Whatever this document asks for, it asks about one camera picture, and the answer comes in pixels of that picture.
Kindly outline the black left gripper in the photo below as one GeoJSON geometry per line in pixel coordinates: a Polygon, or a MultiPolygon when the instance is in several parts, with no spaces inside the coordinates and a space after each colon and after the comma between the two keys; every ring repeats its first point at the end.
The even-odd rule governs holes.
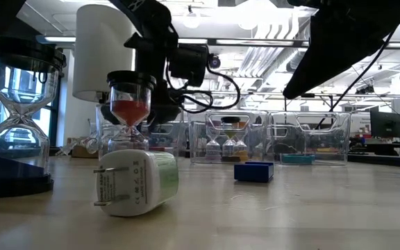
{"type": "MultiPolygon", "coordinates": [[[[147,117],[147,125],[154,128],[157,125],[174,121],[181,113],[178,103],[169,95],[167,81],[163,78],[167,55],[178,46],[176,31],[164,31],[163,34],[154,34],[142,37],[138,32],[124,43],[125,47],[135,49],[135,70],[155,78],[152,96],[151,111],[147,117]]],[[[117,122],[116,116],[110,111],[109,104],[100,107],[103,118],[109,122],[117,122]]]]}

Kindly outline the clear plastic bin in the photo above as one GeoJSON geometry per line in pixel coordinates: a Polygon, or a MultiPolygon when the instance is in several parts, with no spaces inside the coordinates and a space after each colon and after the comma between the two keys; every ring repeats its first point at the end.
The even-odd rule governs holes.
{"type": "MultiPolygon", "coordinates": [[[[108,153],[108,141],[116,136],[121,131],[122,125],[119,122],[109,122],[105,120],[101,114],[99,104],[95,108],[97,120],[97,151],[98,157],[101,159],[108,153]]],[[[185,128],[179,121],[172,121],[166,124],[157,125],[154,128],[149,128],[147,121],[141,122],[137,129],[149,141],[150,147],[167,147],[167,152],[178,155],[180,143],[184,141],[182,132],[185,128]]]]}
{"type": "Polygon", "coordinates": [[[315,155],[311,165],[345,165],[350,125],[351,115],[346,112],[271,112],[269,152],[280,164],[283,154],[301,154],[315,155]]]}
{"type": "Polygon", "coordinates": [[[189,115],[189,142],[190,142],[190,160],[193,163],[223,163],[222,153],[219,160],[206,159],[206,144],[208,137],[206,135],[206,123],[212,122],[214,127],[220,132],[217,142],[222,145],[227,137],[222,127],[222,117],[239,117],[241,122],[247,123],[247,135],[244,142],[248,146],[248,157],[250,160],[261,161],[267,157],[267,118],[268,113],[260,110],[210,110],[201,114],[189,115]]]}

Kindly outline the white cylindrical table lamp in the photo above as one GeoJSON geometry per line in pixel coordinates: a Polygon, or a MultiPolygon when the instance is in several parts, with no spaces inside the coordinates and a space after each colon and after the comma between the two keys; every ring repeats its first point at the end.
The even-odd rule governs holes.
{"type": "Polygon", "coordinates": [[[131,21],[117,9],[90,4],[76,12],[72,96],[93,103],[95,119],[82,119],[85,125],[94,124],[94,128],[88,135],[72,141],[65,150],[74,158],[99,158],[95,108],[99,104],[110,105],[108,73],[133,67],[133,50],[124,46],[133,32],[131,21]]]}

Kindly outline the black ceiling light rail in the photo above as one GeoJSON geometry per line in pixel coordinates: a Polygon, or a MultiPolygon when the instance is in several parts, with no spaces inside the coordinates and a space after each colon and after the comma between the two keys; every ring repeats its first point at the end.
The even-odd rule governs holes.
{"type": "MultiPolygon", "coordinates": [[[[50,44],[73,44],[75,37],[69,36],[44,36],[36,37],[40,43],[50,44]]],[[[222,38],[179,38],[179,44],[198,44],[219,47],[292,47],[292,48],[308,48],[307,40],[260,40],[260,39],[222,39],[222,38]]],[[[386,49],[400,50],[400,42],[390,41],[386,49]]]]}

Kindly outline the black office desk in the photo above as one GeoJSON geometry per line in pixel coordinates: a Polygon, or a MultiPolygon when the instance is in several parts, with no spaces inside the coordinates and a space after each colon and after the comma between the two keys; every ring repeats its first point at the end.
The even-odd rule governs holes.
{"type": "Polygon", "coordinates": [[[395,149],[400,149],[400,143],[366,144],[363,147],[352,147],[348,153],[348,161],[400,167],[400,156],[395,149]]]}

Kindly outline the green wall charger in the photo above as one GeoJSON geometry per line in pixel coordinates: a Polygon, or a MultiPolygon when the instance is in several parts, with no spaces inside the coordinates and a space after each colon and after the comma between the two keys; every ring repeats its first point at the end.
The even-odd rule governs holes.
{"type": "Polygon", "coordinates": [[[178,192],[177,160],[165,151],[113,151],[101,157],[94,173],[94,205],[111,216],[143,215],[178,192]]]}

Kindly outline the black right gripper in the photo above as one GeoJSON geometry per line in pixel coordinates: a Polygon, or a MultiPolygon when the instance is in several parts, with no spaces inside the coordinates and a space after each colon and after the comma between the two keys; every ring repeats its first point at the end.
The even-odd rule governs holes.
{"type": "Polygon", "coordinates": [[[283,96],[295,99],[346,71],[385,44],[400,25],[400,0],[288,0],[316,8],[309,47],[283,96]]]}

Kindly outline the black hourglass red sand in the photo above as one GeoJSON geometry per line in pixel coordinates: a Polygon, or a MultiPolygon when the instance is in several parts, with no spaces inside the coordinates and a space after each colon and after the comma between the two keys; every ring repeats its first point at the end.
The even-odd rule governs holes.
{"type": "Polygon", "coordinates": [[[110,112],[119,121],[121,128],[108,142],[109,152],[123,149],[149,149],[148,139],[137,126],[151,112],[151,92],[154,77],[134,71],[114,71],[107,75],[110,87],[110,112]]]}

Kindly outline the black computer monitor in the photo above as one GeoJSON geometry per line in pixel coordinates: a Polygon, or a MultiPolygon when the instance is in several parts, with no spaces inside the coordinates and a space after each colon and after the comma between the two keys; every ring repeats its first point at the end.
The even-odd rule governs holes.
{"type": "Polygon", "coordinates": [[[371,133],[373,137],[400,138],[400,115],[396,113],[371,111],[371,133]]]}

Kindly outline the blue digital timer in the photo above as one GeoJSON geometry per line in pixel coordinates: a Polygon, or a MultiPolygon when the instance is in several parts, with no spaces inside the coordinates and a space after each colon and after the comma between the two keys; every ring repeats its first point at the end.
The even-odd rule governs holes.
{"type": "Polygon", "coordinates": [[[272,162],[234,164],[233,173],[236,181],[268,183],[274,176],[274,164],[272,162]]]}

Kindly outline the black hourglass blue sand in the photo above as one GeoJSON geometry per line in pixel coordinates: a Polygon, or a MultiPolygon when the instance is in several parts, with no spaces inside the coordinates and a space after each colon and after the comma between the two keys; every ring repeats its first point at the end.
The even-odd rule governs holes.
{"type": "Polygon", "coordinates": [[[48,192],[49,136],[33,115],[51,103],[66,65],[59,50],[39,42],[0,37],[0,198],[48,192]]]}

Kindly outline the black hourglass yellow sand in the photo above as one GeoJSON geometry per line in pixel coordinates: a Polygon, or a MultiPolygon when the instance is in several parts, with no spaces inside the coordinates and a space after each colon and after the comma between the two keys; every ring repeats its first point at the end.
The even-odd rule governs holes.
{"type": "Polygon", "coordinates": [[[222,127],[227,139],[222,145],[222,161],[228,163],[240,162],[240,157],[235,154],[237,142],[234,137],[239,131],[240,118],[239,117],[222,117],[222,127]]]}

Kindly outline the teal digital timer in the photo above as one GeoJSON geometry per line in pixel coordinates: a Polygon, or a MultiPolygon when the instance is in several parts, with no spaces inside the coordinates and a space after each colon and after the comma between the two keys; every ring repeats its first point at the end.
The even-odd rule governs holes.
{"type": "Polygon", "coordinates": [[[314,162],[315,162],[315,155],[283,154],[281,156],[282,164],[311,165],[314,162]]]}

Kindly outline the purple hourglass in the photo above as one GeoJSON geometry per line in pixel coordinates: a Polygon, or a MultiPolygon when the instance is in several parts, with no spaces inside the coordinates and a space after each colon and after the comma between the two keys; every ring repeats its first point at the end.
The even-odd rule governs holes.
{"type": "Polygon", "coordinates": [[[214,127],[212,122],[206,123],[206,135],[208,142],[206,144],[206,159],[219,160],[221,157],[221,145],[217,142],[220,132],[214,127]]]}

